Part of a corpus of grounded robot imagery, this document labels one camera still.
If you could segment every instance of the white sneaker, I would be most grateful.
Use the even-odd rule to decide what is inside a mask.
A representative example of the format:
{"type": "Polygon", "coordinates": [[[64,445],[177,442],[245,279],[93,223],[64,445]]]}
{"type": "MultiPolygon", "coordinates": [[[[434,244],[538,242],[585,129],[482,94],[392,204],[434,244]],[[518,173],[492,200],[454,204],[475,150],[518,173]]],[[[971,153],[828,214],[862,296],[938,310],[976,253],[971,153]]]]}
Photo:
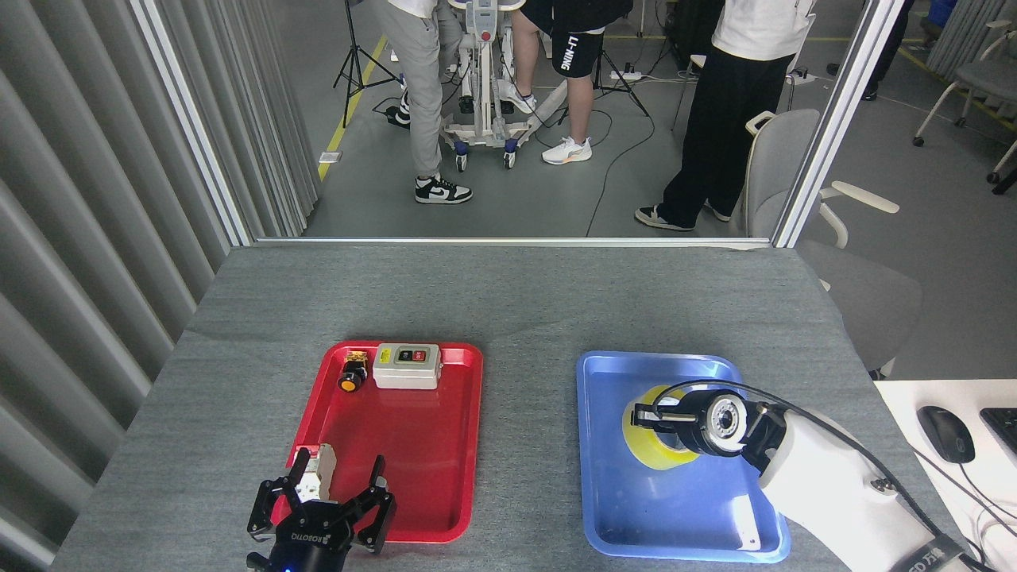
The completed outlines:
{"type": "Polygon", "coordinates": [[[573,161],[586,161],[593,157],[593,150],[590,149],[590,137],[587,137],[583,145],[574,141],[573,138],[562,137],[558,147],[552,147],[541,154],[545,163],[551,165],[564,165],[573,161]]]}
{"type": "Polygon", "coordinates": [[[516,85],[504,79],[498,80],[498,99],[512,102],[516,106],[516,109],[527,115],[537,112],[537,97],[530,94],[524,98],[519,95],[519,90],[516,89],[516,85]]]}
{"type": "Polygon", "coordinates": [[[441,175],[423,180],[416,179],[414,193],[417,203],[426,205],[459,205],[473,198],[472,190],[446,181],[441,175]]]}

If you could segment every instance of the shoe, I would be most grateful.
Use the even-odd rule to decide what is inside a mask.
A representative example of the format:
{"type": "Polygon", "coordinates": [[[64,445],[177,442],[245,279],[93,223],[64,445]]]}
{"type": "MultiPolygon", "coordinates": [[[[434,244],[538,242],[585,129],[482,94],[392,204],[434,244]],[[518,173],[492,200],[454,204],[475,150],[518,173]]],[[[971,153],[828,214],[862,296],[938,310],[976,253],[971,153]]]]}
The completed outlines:
{"type": "Polygon", "coordinates": [[[459,205],[473,198],[473,191],[465,186],[446,181],[441,175],[429,179],[416,179],[415,198],[425,205],[459,205]]]}
{"type": "Polygon", "coordinates": [[[410,128],[410,103],[406,99],[407,91],[403,90],[403,97],[399,99],[399,107],[388,106],[384,110],[384,117],[390,123],[404,129],[410,128]]]}
{"type": "Polygon", "coordinates": [[[396,121],[401,127],[410,128],[410,91],[403,90],[403,96],[399,98],[399,110],[396,111],[396,121]]]}
{"type": "Polygon", "coordinates": [[[645,224],[646,226],[652,226],[654,228],[666,228],[667,230],[677,230],[679,232],[689,232],[695,229],[695,226],[683,227],[678,225],[672,225],[671,223],[665,221],[657,214],[657,207],[660,205],[654,205],[653,207],[643,207],[636,209],[636,220],[645,224]]]}
{"type": "Polygon", "coordinates": [[[719,212],[715,211],[713,207],[710,205],[709,198],[706,201],[706,203],[703,204],[703,208],[713,213],[713,216],[717,217],[717,220],[722,223],[726,223],[731,220],[730,215],[721,215],[719,212]]]}
{"type": "Polygon", "coordinates": [[[521,113],[531,115],[537,112],[537,97],[533,94],[524,98],[519,95],[519,90],[516,89],[516,85],[513,85],[507,81],[499,83],[498,88],[498,98],[506,102],[512,102],[512,104],[516,106],[516,109],[518,109],[521,113]]]}
{"type": "Polygon", "coordinates": [[[875,81],[865,85],[865,91],[861,92],[861,101],[871,102],[876,99],[876,94],[880,91],[880,82],[875,81]]]}
{"type": "Polygon", "coordinates": [[[561,137],[558,147],[552,147],[540,155],[545,163],[551,165],[564,165],[573,161],[586,161],[593,157],[593,150],[590,149],[590,137],[587,137],[583,145],[574,141],[572,137],[561,137]]]}

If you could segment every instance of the red tray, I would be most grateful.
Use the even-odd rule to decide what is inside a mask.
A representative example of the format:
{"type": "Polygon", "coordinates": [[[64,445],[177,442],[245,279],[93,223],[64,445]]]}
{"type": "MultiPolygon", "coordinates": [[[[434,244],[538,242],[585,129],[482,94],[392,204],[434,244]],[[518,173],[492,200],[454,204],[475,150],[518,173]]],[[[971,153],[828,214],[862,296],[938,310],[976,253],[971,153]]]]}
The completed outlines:
{"type": "Polygon", "coordinates": [[[439,343],[436,390],[378,389],[373,378],[353,393],[339,389],[347,352],[366,351],[373,361],[381,343],[341,342],[324,354],[287,466],[300,447],[332,445],[328,492],[346,501],[384,455],[382,475],[398,504],[386,541],[451,542],[466,532],[473,508],[483,356],[469,344],[439,343]]]}

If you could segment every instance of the black shorts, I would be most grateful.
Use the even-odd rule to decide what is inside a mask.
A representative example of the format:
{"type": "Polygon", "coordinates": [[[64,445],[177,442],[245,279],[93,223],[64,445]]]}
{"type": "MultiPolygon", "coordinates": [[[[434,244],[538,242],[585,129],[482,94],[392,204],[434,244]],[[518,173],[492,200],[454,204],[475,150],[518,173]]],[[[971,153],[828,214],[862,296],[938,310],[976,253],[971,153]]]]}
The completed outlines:
{"type": "Polygon", "coordinates": [[[555,71],[565,77],[590,75],[604,47],[604,35],[557,30],[551,8],[551,0],[526,0],[520,10],[541,32],[551,37],[551,63],[555,71]]]}

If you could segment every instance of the chair armrest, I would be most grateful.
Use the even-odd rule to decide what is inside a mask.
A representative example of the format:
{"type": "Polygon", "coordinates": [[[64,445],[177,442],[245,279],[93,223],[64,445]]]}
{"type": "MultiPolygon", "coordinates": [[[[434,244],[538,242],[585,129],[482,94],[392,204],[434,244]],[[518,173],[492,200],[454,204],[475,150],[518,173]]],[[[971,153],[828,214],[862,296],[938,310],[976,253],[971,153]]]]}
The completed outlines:
{"type": "Polygon", "coordinates": [[[830,206],[826,203],[820,202],[820,216],[823,217],[823,220],[825,220],[837,234],[837,242],[834,246],[838,248],[847,246],[847,225],[844,224],[844,221],[840,220],[837,213],[834,213],[833,210],[830,209],[830,206]]]}
{"type": "Polygon", "coordinates": [[[759,115],[745,122],[745,130],[752,133],[755,137],[760,134],[760,129],[763,127],[763,124],[774,117],[777,117],[777,115],[772,111],[761,112],[759,115]]]}
{"type": "Polygon", "coordinates": [[[824,201],[839,195],[849,196],[858,203],[863,203],[891,215],[900,211],[900,205],[844,181],[833,181],[829,187],[820,190],[820,198],[824,201]]]}

